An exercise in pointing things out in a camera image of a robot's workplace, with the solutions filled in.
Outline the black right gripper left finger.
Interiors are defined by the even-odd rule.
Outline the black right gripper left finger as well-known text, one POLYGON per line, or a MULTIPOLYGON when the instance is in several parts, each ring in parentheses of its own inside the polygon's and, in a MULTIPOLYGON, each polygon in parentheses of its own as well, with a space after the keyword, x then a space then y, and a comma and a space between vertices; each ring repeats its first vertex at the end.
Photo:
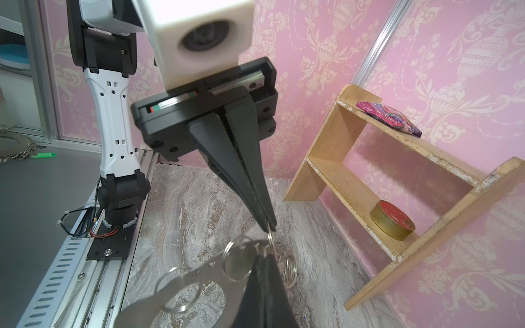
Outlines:
POLYGON ((252 272, 232 327, 257 328, 265 326, 264 281, 265 257, 257 256, 252 265, 252 272))

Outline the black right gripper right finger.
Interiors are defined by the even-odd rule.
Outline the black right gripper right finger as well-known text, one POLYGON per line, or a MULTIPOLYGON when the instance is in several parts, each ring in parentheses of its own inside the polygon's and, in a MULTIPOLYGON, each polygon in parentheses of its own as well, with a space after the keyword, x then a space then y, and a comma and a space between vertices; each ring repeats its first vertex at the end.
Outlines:
POLYGON ((265 326, 299 327, 273 255, 265 258, 265 326))

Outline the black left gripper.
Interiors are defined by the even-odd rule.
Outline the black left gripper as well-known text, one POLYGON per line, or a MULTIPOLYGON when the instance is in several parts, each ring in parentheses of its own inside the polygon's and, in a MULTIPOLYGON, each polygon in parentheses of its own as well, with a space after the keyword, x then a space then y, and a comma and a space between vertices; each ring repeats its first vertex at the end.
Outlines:
POLYGON ((260 139, 276 130, 276 75, 272 61, 262 57, 131 105, 134 123, 151 149, 177 162, 198 148, 265 232, 277 226, 260 149, 260 139), (215 114, 224 110, 237 150, 215 114))

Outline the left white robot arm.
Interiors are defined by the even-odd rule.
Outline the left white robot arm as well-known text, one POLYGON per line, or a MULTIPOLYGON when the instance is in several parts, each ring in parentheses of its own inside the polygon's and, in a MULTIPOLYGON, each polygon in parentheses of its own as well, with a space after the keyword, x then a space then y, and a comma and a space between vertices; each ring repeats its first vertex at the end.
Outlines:
POLYGON ((276 68, 239 64, 252 44, 254 1, 68 1, 72 59, 95 102, 101 134, 98 201, 128 224, 150 191, 131 141, 169 161, 194 150, 264 232, 277 221, 260 142, 276 130, 276 68))

